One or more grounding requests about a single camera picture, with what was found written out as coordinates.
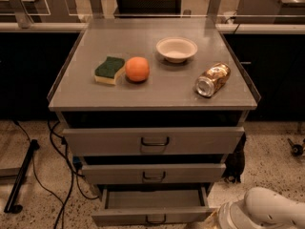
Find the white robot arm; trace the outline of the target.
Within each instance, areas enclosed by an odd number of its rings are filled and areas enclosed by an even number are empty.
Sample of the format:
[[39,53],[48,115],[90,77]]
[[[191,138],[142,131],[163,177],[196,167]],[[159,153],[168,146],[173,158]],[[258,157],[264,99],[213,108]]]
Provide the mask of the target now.
[[248,190],[242,200],[227,202],[203,222],[203,229],[305,229],[305,203],[263,187]]

